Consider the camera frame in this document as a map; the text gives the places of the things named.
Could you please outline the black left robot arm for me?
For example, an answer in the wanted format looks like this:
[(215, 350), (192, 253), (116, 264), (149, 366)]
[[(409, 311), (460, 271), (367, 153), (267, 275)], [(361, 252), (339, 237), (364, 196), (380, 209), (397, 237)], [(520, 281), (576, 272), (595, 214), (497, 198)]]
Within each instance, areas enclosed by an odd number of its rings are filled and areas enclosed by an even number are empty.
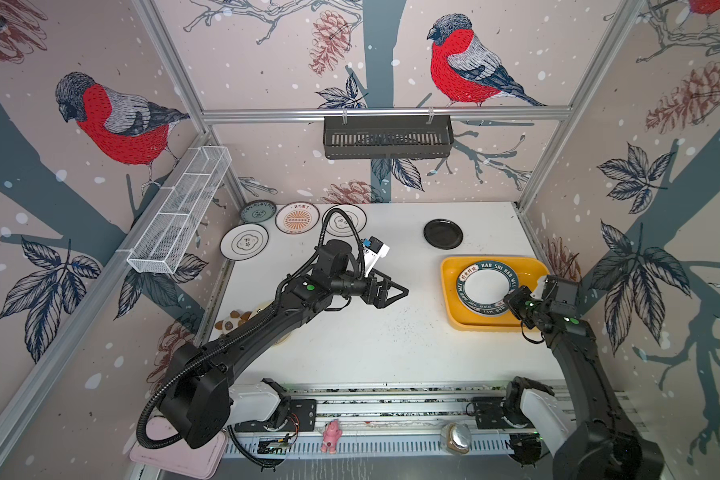
[(230, 389), (244, 370), (285, 335), (324, 311), (335, 311), (335, 297), (358, 297), (377, 309), (405, 298), (408, 289), (375, 267), (388, 252), (374, 236), (353, 244), (319, 238), (310, 258), (277, 285), (273, 301), (246, 324), (175, 352), (162, 385), (139, 416), (138, 444), (156, 450), (185, 441), (197, 449), (210, 442), (232, 422), (238, 402)]

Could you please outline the green rim plate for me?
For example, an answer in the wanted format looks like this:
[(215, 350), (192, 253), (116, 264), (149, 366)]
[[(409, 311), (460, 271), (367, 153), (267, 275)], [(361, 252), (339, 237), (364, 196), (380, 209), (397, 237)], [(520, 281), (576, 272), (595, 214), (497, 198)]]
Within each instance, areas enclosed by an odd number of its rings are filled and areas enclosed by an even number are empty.
[(507, 311), (504, 297), (520, 286), (517, 273), (498, 260), (481, 260), (466, 267), (457, 277), (456, 291), (461, 303), (482, 316), (499, 316)]

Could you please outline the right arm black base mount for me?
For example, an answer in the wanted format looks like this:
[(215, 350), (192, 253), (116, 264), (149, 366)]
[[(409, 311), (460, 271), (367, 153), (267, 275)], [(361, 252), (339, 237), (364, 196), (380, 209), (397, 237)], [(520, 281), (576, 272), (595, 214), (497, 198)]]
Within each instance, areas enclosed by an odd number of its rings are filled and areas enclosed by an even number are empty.
[(526, 391), (538, 391), (555, 397), (553, 389), (541, 382), (516, 376), (510, 381), (503, 397), (474, 397), (467, 409), (479, 429), (527, 428), (531, 421), (521, 410), (521, 397)]

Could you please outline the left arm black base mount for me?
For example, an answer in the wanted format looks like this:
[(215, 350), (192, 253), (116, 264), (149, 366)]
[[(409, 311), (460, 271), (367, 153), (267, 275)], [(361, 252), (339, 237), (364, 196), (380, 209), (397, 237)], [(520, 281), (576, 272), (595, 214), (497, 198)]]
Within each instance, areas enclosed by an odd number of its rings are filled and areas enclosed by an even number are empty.
[(229, 389), (231, 410), (228, 424), (236, 433), (312, 432), (317, 402), (294, 398), (270, 378)]

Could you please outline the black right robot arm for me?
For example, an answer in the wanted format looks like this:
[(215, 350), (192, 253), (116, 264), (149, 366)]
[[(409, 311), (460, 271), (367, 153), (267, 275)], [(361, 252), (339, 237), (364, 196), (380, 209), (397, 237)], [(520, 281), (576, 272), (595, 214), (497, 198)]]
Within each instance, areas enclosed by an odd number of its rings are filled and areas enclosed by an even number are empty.
[(591, 326), (579, 319), (578, 285), (548, 276), (540, 298), (527, 286), (504, 303), (523, 329), (537, 329), (541, 344), (564, 375), (574, 415), (560, 409), (553, 390), (515, 377), (503, 411), (508, 423), (530, 423), (546, 444), (556, 479), (658, 479), (665, 461), (658, 445), (641, 436), (621, 407), (599, 359)]

